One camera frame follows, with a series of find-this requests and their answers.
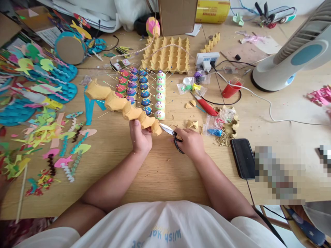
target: cardboard circle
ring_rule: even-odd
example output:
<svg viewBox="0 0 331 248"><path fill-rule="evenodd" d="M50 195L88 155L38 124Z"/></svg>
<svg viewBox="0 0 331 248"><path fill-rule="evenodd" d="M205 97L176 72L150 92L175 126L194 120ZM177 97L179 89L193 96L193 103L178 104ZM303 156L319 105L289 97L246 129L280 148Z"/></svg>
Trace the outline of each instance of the cardboard circle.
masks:
<svg viewBox="0 0 331 248"><path fill-rule="evenodd" d="M83 44L74 37L62 37L56 43L56 50L60 59L67 64L80 64L85 58Z"/></svg>

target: hand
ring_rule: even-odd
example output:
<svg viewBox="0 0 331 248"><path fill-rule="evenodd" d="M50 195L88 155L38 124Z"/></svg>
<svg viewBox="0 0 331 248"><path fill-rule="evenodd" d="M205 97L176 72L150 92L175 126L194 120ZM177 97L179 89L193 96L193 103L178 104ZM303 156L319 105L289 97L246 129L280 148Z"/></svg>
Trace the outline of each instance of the hand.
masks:
<svg viewBox="0 0 331 248"><path fill-rule="evenodd" d="M148 127L141 129L139 120L130 121L130 134L133 151L147 155L152 149L152 131Z"/></svg>
<svg viewBox="0 0 331 248"><path fill-rule="evenodd" d="M190 128L176 128L174 130L183 140L177 142L178 147L193 161L203 158L206 154L202 136Z"/></svg>

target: scissors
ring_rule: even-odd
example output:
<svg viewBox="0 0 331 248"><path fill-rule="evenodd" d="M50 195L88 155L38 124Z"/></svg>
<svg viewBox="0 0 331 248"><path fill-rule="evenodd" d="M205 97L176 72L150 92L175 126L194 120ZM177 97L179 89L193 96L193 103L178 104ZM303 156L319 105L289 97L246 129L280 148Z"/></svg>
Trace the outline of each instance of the scissors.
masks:
<svg viewBox="0 0 331 248"><path fill-rule="evenodd" d="M171 135L173 136L173 138L174 138L174 141L173 141L173 142L175 143L175 146L176 146L177 150L178 150L181 154L185 154L185 153L184 153L184 152L178 147L177 141L178 141L178 142L183 142L183 141L177 138L177 133L176 133L174 130L172 130L171 127L168 127L168 126L165 125L165 124L160 123L160 127L161 127L164 131L166 131L168 134L171 134Z"/></svg>

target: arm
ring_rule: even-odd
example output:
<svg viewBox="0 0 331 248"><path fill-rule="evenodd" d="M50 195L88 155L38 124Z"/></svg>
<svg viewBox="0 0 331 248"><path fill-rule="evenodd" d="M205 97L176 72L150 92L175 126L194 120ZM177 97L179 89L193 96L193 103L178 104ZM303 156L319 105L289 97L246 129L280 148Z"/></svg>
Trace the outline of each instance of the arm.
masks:
<svg viewBox="0 0 331 248"><path fill-rule="evenodd" d="M201 135L192 129L176 128L175 132L182 137L183 142L177 144L197 168L215 211L229 221L238 216L245 216L268 228L243 194L205 152Z"/></svg>
<svg viewBox="0 0 331 248"><path fill-rule="evenodd" d="M95 182L73 205L48 227L72 227L82 236L111 210L120 205L138 170L152 148L150 129L130 121L132 151L110 172Z"/></svg>

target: scissors blade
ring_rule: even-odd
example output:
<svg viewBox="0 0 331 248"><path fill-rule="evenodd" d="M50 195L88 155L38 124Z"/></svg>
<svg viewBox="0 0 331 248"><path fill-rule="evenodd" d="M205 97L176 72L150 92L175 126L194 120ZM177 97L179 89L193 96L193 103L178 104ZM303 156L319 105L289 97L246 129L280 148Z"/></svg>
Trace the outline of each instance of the scissors blade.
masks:
<svg viewBox="0 0 331 248"><path fill-rule="evenodd" d="M162 123L160 123L160 127L161 127L164 131L166 131L168 134L173 135L173 130L172 130L171 127L168 127L167 125L162 124Z"/></svg>

